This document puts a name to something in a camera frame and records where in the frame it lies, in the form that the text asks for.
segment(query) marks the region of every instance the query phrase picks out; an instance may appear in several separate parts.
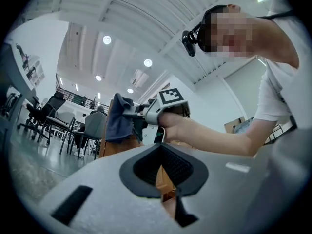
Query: white wall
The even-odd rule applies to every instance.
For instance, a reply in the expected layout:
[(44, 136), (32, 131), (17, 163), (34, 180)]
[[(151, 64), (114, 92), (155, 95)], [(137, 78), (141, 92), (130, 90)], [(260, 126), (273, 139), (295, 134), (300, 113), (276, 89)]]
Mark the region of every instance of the white wall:
[(225, 133), (226, 123), (244, 116), (222, 78), (214, 78), (207, 83), (202, 82), (200, 86), (196, 86), (197, 90), (192, 92), (179, 79), (172, 76), (170, 87), (177, 88), (188, 100), (190, 117), (211, 129)]
[(231, 74), (225, 81), (237, 96), (247, 117), (254, 117), (258, 108), (259, 87), (266, 67), (257, 59)]
[(90, 99), (90, 100), (93, 100), (94, 97), (96, 97), (96, 102), (100, 102), (104, 105), (109, 106), (111, 99), (112, 99), (112, 97), (110, 97), (109, 95), (101, 93), (100, 99), (98, 99), (98, 91), (96, 91), (92, 88), (85, 87), (85, 86), (80, 85), (80, 84), (77, 84), (78, 85), (78, 91), (76, 91), (76, 87), (75, 87), (74, 82), (72, 82), (69, 79), (63, 78), (63, 77), (61, 77), (61, 79), (62, 79), (63, 85), (61, 83), (59, 83), (59, 84), (60, 84), (62, 89), (65, 89), (65, 90), (72, 92), (76, 95), (86, 96), (87, 99)]
[(40, 57), (45, 74), (36, 88), (41, 102), (55, 92), (59, 52), (68, 29), (68, 22), (59, 21), (57, 13), (47, 14), (30, 20), (13, 30), (7, 37), (18, 43), (24, 53)]
[(58, 113), (72, 112), (75, 114), (76, 120), (80, 120), (83, 114), (87, 116), (92, 112), (91, 109), (79, 106), (71, 101), (65, 101), (65, 103), (58, 109)]

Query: hand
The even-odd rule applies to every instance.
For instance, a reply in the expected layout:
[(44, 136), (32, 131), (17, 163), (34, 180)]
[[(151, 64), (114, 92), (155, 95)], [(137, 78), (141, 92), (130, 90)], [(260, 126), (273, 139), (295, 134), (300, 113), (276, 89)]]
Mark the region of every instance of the hand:
[(159, 125), (166, 130), (165, 142), (179, 140), (186, 120), (187, 118), (173, 113), (163, 113), (159, 116)]

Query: black headset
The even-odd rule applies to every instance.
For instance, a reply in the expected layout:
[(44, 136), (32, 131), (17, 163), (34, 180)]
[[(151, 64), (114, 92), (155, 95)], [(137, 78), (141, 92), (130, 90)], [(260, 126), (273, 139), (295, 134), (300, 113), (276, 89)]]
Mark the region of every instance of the black headset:
[[(222, 8), (222, 7), (227, 7), (226, 5), (217, 5), (209, 10), (207, 10), (205, 12), (205, 15), (203, 17), (203, 20), (205, 19), (206, 15), (208, 13), (211, 13), (213, 10), (217, 9), (217, 8)], [(294, 11), (290, 10), (290, 11), (286, 11), (286, 12), (282, 12), (282, 13), (278, 13), (275, 15), (271, 15), (271, 16), (263, 16), (263, 17), (258, 17), (258, 18), (264, 18), (264, 19), (275, 19), (275, 18), (280, 18), (280, 17), (288, 17), (288, 16), (294, 16)], [(200, 22), (199, 24), (197, 24), (191, 31), (183, 31), (182, 33), (182, 43), (186, 49), (186, 51), (189, 53), (189, 55), (191, 57), (195, 56), (196, 53), (196, 44), (197, 39), (194, 36), (194, 33), (196, 33), (200, 27), (202, 25), (202, 22)]]

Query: gray floor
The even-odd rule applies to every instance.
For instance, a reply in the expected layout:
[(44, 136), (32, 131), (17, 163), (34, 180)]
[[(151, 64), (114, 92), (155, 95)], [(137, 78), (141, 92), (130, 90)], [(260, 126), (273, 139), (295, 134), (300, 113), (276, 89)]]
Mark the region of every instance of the gray floor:
[(13, 183), (20, 194), (36, 203), (58, 183), (94, 160), (94, 154), (77, 160), (73, 152), (67, 153), (67, 144), (60, 155), (59, 138), (51, 138), (49, 146), (45, 139), (37, 143), (23, 127), (12, 134), (11, 143), (9, 162)]

